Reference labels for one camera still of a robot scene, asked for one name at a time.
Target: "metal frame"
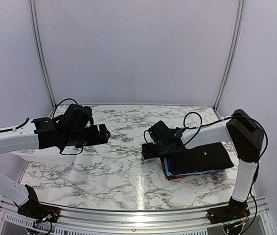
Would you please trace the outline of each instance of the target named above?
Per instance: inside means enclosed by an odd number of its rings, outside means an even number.
[[[269,209],[264,197],[256,199],[258,216],[261,216],[266,235],[274,235]],[[57,224],[53,224],[51,234],[67,235],[115,235],[115,234],[158,234],[186,235],[205,234],[211,225],[206,218],[209,208],[225,206],[220,203],[210,206],[193,207],[168,211],[104,211],[59,206],[61,209]],[[248,200],[251,217],[255,213],[255,204]],[[9,199],[3,198],[0,203],[0,234],[5,221],[31,228],[34,219],[17,214],[17,207]]]
[[[43,54],[43,48],[42,48],[42,42],[41,42],[41,37],[40,37],[40,32],[39,32],[39,26],[38,26],[38,21],[37,21],[37,14],[36,14],[36,4],[35,0],[29,0],[29,5],[30,5],[30,15],[31,15],[31,22],[32,22],[32,29],[34,33],[34,41],[35,41],[35,47],[37,50],[37,55],[42,71],[42,76],[45,84],[45,88],[47,91],[47,95],[50,101],[50,104],[52,108],[56,107],[56,100],[54,93],[51,88],[51,83],[47,71],[47,66],[45,63],[44,59],[44,54]]]
[[[230,52],[228,56],[227,65],[223,74],[223,78],[221,81],[221,85],[218,91],[218,95],[215,101],[215,104],[213,106],[214,110],[218,110],[221,104],[222,97],[224,95],[229,77],[231,68],[233,65],[233,59],[235,56],[235,52],[237,50],[237,46],[239,43],[240,35],[241,35],[241,29],[243,24],[243,16],[244,16],[244,7],[245,7],[245,0],[239,0],[238,8],[237,8],[237,14],[236,14],[236,21],[235,21],[235,27],[234,27],[234,33],[232,38],[232,43],[230,47]]]

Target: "marble surface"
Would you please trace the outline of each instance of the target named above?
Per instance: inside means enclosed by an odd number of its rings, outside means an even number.
[[[72,164],[30,162],[22,183],[33,186],[43,202],[105,210],[164,210],[228,201],[235,184],[238,159],[224,143],[235,167],[223,173],[187,176],[168,181],[159,159],[143,160],[143,132],[157,121],[182,127],[187,112],[203,123],[217,120],[208,107],[110,105],[91,106],[95,124],[111,132],[107,144],[86,147]],[[57,111],[63,113],[67,106]],[[198,117],[188,119],[198,125]]]

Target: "white basket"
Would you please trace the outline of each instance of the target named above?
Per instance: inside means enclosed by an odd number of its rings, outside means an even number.
[[[11,152],[14,155],[22,157],[24,160],[41,163],[68,164],[73,163],[76,156],[61,155],[57,147],[46,149],[23,149]],[[77,154],[80,150],[74,147],[66,147],[63,154]]]

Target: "white wall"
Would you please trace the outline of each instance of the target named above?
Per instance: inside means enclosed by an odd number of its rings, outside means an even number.
[[[59,102],[213,105],[237,0],[37,2]]]
[[[28,2],[0,0],[0,127],[49,114],[31,28]],[[16,179],[24,160],[0,155],[0,171]]]
[[[255,185],[264,195],[277,228],[277,0],[248,0],[244,25],[220,114],[242,108],[269,136]]]

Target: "marble table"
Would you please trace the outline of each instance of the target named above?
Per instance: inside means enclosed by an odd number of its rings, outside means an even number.
[[[238,159],[224,143],[235,167],[222,173],[166,180],[159,159],[143,160],[143,132],[157,121],[182,127],[187,112],[196,111],[203,123],[217,120],[209,107],[99,105],[91,106],[95,124],[111,132],[107,144],[86,147],[72,164],[30,162],[22,178],[42,202],[104,210],[165,210],[226,202],[237,174]],[[61,114],[67,106],[60,106]],[[198,125],[198,117],[188,119]]]

